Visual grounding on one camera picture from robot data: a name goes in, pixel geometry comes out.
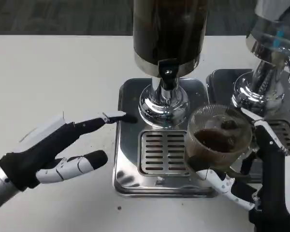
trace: black lever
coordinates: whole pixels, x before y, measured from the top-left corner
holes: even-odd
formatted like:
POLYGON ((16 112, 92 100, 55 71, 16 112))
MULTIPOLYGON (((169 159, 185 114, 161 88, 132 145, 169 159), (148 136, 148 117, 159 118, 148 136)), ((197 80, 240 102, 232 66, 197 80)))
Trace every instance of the black lever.
POLYGON ((162 87, 165 90, 172 90, 176 87, 176 77, 179 71, 177 59, 164 59, 158 63, 159 75, 163 79, 162 87))

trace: clear glass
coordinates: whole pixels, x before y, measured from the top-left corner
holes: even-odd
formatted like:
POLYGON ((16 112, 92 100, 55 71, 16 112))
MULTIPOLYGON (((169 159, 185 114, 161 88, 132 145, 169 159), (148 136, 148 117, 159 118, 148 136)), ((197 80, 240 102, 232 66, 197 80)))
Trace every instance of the clear glass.
POLYGON ((235 109, 224 105, 200 107, 188 123, 187 164, 194 171, 225 170, 247 151, 251 140, 250 124, 235 109))
POLYGON ((175 58, 179 64, 199 59, 208 0, 134 0, 136 53, 147 62, 175 58))

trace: metal drip tray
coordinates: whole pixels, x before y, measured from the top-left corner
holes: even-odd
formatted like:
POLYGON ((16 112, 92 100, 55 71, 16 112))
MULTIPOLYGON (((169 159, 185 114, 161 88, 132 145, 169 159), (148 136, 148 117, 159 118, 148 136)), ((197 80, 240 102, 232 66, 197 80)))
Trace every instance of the metal drip tray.
POLYGON ((189 176, 184 163, 185 131, 144 131, 139 171, 146 175, 189 176))
POLYGON ((199 106, 208 104, 202 82, 181 79, 189 99, 186 120, 167 130, 146 124, 139 113, 140 96, 150 79, 131 79, 120 89, 118 109, 138 117, 138 123, 119 122, 113 184, 117 192, 136 197, 214 197, 205 181, 192 178, 184 164, 184 137, 188 119, 199 106))

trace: coffee container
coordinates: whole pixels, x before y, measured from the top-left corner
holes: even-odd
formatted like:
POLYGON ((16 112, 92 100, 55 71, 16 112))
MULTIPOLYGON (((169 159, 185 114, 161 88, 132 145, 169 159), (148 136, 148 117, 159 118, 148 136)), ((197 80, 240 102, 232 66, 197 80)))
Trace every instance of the coffee container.
POLYGON ((179 76, 194 70, 205 34, 208 0, 134 0, 135 60, 158 76, 161 60, 176 59, 179 76))

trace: drip tray grate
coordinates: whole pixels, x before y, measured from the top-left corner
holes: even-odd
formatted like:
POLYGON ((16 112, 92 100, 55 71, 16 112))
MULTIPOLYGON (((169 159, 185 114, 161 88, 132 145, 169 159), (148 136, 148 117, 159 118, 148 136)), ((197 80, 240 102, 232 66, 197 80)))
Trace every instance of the drip tray grate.
POLYGON ((185 131, 143 131, 139 171, 147 175, 189 176, 184 162, 185 131))
POLYGON ((290 155, 290 124, 284 120, 267 120, 290 155))

